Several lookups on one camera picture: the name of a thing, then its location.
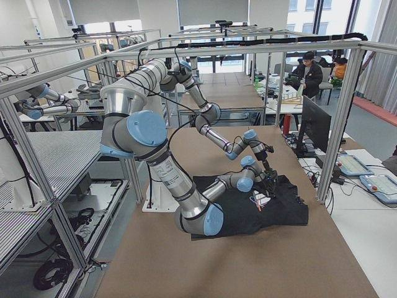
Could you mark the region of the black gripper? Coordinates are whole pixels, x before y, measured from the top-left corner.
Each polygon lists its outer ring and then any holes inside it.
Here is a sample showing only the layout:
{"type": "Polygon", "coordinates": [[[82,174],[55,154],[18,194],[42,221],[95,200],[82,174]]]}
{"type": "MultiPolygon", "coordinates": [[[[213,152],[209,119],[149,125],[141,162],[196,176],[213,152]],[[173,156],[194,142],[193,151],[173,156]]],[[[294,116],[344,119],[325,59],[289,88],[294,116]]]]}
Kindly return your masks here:
{"type": "Polygon", "coordinates": [[[265,176],[262,180],[265,189],[275,189],[278,180],[277,171],[274,169],[270,169],[266,171],[265,176]]]}
{"type": "Polygon", "coordinates": [[[256,158],[259,161],[265,161],[267,159],[267,152],[273,153],[273,146],[268,145],[257,145],[256,146],[256,158]]]}

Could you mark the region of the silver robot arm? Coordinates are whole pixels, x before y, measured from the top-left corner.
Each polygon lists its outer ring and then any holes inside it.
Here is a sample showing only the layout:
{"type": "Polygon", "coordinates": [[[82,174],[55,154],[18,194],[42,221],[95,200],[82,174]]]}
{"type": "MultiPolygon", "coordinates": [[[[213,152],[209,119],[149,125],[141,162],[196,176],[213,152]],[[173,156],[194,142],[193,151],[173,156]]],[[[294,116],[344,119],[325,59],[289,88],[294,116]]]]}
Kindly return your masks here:
{"type": "MultiPolygon", "coordinates": [[[[174,88],[177,83],[183,84],[200,111],[195,116],[197,131],[219,146],[231,160],[236,159],[246,147],[251,147],[257,160],[267,163],[268,152],[274,151],[272,146],[258,140],[255,130],[248,130],[240,141],[234,143],[214,130],[211,124],[220,117],[219,107],[206,100],[186,63],[175,64],[174,70],[169,71],[162,60],[151,60],[125,76],[124,80],[130,84],[127,90],[131,94],[127,98],[133,98],[135,102],[155,95],[154,89],[157,87],[164,91],[174,88]]],[[[138,160],[145,160],[150,165],[157,165],[166,157],[174,159],[165,123],[153,111],[141,109],[133,112],[114,125],[112,135],[115,141],[120,142],[121,151],[132,153],[138,160]]]]}
{"type": "Polygon", "coordinates": [[[236,142],[229,142],[211,127],[216,114],[206,104],[195,119],[196,129],[221,148],[231,160],[250,147],[254,156],[241,160],[241,171],[216,178],[204,192],[177,164],[167,138],[163,117],[145,110],[147,97],[143,86],[114,83],[102,88],[105,103],[105,122],[100,152],[118,158],[145,161],[167,187],[178,203],[176,225],[184,232],[214,236],[223,226],[224,213],[215,200],[230,188],[250,192],[253,188],[267,197],[274,196],[277,172],[267,162],[271,146],[261,142],[254,130],[248,130],[236,142]]]}

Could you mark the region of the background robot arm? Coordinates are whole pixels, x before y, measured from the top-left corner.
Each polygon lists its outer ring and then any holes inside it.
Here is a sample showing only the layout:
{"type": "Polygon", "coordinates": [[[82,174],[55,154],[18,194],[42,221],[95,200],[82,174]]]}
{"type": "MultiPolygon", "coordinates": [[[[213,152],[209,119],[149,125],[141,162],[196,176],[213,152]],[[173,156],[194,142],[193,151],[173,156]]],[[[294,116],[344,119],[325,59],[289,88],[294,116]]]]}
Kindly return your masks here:
{"type": "Polygon", "coordinates": [[[52,90],[47,84],[40,84],[26,90],[30,96],[14,103],[17,112],[37,120],[44,115],[72,114],[78,110],[80,101],[52,90]]]}

